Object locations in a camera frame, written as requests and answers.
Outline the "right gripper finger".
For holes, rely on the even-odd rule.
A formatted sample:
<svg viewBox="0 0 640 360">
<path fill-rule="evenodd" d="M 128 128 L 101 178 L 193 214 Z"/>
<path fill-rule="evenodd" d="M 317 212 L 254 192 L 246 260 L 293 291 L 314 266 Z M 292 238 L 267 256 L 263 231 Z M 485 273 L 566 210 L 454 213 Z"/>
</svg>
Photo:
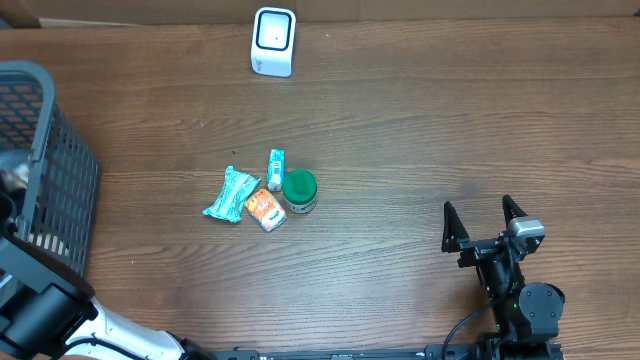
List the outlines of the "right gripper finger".
<svg viewBox="0 0 640 360">
<path fill-rule="evenodd" d="M 523 211 L 508 194 L 505 194 L 502 197 L 502 209 L 506 225 L 508 225 L 515 218 L 528 216 L 528 214 Z"/>
<path fill-rule="evenodd" d="M 444 229 L 441 242 L 442 252 L 459 252 L 470 237 L 450 201 L 444 203 Z"/>
</svg>

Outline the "green lid jar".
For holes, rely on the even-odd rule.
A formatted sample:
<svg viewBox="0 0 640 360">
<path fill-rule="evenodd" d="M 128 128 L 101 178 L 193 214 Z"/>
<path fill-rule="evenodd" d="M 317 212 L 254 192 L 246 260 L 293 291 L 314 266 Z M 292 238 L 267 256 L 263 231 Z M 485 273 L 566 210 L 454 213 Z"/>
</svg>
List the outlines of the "green lid jar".
<svg viewBox="0 0 640 360">
<path fill-rule="evenodd" d="M 284 178 L 282 192 L 289 209 L 295 213 L 309 213 L 317 204 L 317 181 L 305 169 L 290 171 Z"/>
</svg>

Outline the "orange snack packet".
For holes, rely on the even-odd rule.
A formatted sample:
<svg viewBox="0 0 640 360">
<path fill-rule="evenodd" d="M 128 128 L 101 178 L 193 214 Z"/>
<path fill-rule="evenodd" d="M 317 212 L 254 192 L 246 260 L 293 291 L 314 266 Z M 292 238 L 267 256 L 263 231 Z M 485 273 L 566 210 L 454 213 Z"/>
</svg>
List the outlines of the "orange snack packet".
<svg viewBox="0 0 640 360">
<path fill-rule="evenodd" d="M 284 208 L 267 189 L 252 194 L 245 202 L 245 207 L 266 232 L 280 227 L 287 219 Z"/>
</svg>

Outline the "small teal white carton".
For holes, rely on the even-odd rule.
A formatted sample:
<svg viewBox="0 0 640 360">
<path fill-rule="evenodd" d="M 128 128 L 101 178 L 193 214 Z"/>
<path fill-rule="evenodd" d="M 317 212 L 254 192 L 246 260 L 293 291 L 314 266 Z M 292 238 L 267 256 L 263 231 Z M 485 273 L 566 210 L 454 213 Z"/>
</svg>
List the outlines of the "small teal white carton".
<svg viewBox="0 0 640 360">
<path fill-rule="evenodd" d="M 283 149 L 272 149 L 267 169 L 267 187 L 272 192 L 282 189 L 286 174 L 286 156 Z"/>
</svg>

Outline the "teal snack bar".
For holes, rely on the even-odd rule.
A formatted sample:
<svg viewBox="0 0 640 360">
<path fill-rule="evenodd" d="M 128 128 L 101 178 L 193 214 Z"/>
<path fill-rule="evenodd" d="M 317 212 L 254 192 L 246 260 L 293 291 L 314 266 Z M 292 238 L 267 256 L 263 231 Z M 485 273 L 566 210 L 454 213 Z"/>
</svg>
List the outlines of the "teal snack bar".
<svg viewBox="0 0 640 360">
<path fill-rule="evenodd" d="M 224 174 L 224 184 L 214 203 L 202 214 L 215 219 L 239 223 L 242 208 L 261 182 L 260 177 L 237 171 L 229 165 Z"/>
</svg>

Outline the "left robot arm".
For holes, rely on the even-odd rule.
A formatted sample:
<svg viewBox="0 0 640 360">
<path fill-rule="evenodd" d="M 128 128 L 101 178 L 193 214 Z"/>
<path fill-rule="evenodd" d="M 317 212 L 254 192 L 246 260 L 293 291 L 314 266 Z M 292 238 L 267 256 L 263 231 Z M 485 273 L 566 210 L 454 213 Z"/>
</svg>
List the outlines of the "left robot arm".
<svg viewBox="0 0 640 360">
<path fill-rule="evenodd" d="M 15 236 L 16 206 L 1 195 L 1 351 L 17 359 L 211 359 L 194 342 L 106 308 L 79 274 Z"/>
</svg>

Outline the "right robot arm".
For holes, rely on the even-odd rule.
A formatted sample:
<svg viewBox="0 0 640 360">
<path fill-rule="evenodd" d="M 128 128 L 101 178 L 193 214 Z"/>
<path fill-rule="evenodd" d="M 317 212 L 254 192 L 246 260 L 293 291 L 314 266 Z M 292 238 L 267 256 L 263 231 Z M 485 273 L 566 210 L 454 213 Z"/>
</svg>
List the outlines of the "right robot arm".
<svg viewBox="0 0 640 360">
<path fill-rule="evenodd" d="M 551 340 L 559 334 L 564 293 L 549 283 L 526 283 L 519 263 L 537 251 L 545 238 L 542 222 L 528 215 L 508 195 L 502 197 L 505 230 L 498 237 L 472 240 L 451 202 L 443 206 L 441 251 L 457 253 L 458 266 L 473 267 L 488 302 L 459 321 L 436 352 L 442 359 L 562 359 Z M 493 313 L 496 331 L 482 333 L 458 350 L 456 333 L 484 312 Z"/>
</svg>

